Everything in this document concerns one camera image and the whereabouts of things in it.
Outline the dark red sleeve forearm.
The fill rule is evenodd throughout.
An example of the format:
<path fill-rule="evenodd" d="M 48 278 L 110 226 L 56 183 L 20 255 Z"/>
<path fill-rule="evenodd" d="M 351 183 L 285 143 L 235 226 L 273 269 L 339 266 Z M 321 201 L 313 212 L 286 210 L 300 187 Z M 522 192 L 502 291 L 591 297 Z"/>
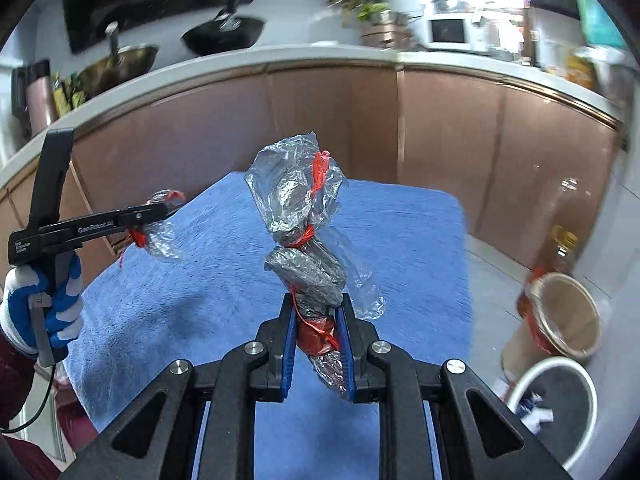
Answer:
<path fill-rule="evenodd" d="M 1 335 L 1 428 L 21 411 L 34 381 L 35 361 L 18 352 Z M 57 479 L 61 471 L 28 441 L 1 437 L 2 479 Z"/>

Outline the left blue white gloved hand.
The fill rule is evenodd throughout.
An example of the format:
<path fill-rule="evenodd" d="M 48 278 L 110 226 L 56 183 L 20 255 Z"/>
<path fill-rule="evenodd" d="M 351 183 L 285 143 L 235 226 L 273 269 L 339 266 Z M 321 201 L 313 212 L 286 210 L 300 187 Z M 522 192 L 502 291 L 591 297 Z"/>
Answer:
<path fill-rule="evenodd" d="M 78 255 L 70 257 L 67 276 L 47 293 L 47 278 L 31 266 L 9 270 L 4 281 L 1 329 L 12 346 L 25 356 L 38 356 L 37 335 L 46 333 L 52 349 L 66 349 L 78 338 L 81 316 L 82 274 Z"/>

